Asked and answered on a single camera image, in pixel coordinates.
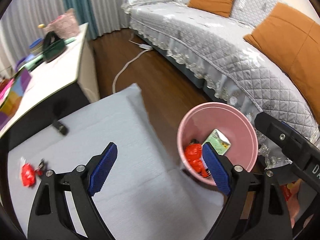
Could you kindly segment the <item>person right hand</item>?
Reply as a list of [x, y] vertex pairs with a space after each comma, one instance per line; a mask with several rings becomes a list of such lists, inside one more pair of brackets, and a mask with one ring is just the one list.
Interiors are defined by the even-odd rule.
[[302, 182], [303, 181], [301, 179], [298, 179], [294, 183], [289, 183], [289, 184], [285, 184], [285, 185], [280, 186], [281, 192], [282, 192], [282, 194], [286, 200], [286, 203], [287, 203], [292, 228], [295, 225], [296, 217], [298, 216], [299, 211], [300, 211], [300, 204], [298, 201], [298, 193], [299, 193], [300, 186], [301, 186]]

